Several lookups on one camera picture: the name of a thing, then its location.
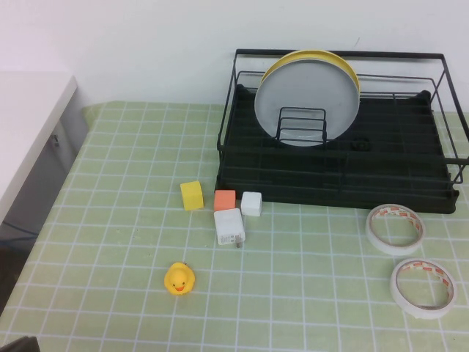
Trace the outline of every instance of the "black drip tray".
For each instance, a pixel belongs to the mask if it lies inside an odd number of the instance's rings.
[[[453,189],[444,162],[367,157],[443,156],[429,92],[362,95],[358,115],[344,134],[307,148],[268,136],[257,122],[254,97],[255,89],[237,86],[217,189],[234,189],[239,197],[244,191],[259,191],[268,202],[353,208],[399,203],[415,211],[454,212],[459,192]],[[305,150],[324,150],[324,156]],[[337,157],[330,153],[334,151],[352,153]]]

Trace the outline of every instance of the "double-sided tape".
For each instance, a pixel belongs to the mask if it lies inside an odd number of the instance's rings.
[[[446,286],[447,299],[443,306],[419,306],[411,303],[404,297],[399,289],[397,277],[401,272],[413,269],[425,270],[436,275]],[[443,266],[428,259],[413,258],[401,261],[393,270],[389,287],[394,301],[406,313],[420,319],[438,319],[443,317],[454,306],[454,302],[457,299],[457,287],[454,284],[453,277]]]
[[[405,245],[395,245],[379,238],[373,228],[373,220],[380,216],[394,214],[406,218],[417,230],[417,238],[415,241]],[[373,209],[366,218],[366,236],[369,241],[379,249],[390,255],[405,256],[413,253],[418,249],[425,237],[425,224],[414,211],[398,204],[384,204]]]

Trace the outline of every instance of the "white cube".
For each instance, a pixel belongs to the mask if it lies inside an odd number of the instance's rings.
[[[259,192],[244,192],[241,199],[241,213],[249,216],[261,216],[262,194]]]
[[[246,239],[243,218],[239,209],[216,211],[214,217],[218,244],[236,243],[237,238],[241,241]]]

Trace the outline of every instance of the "yellow cube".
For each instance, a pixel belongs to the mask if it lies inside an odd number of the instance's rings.
[[[195,210],[204,207],[204,197],[199,181],[181,183],[184,210]]]

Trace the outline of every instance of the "yellow rubber duck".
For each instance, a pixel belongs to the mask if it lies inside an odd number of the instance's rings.
[[[171,265],[164,276],[164,285],[169,293],[175,296],[191,292],[195,281],[196,276],[192,269],[184,263]]]

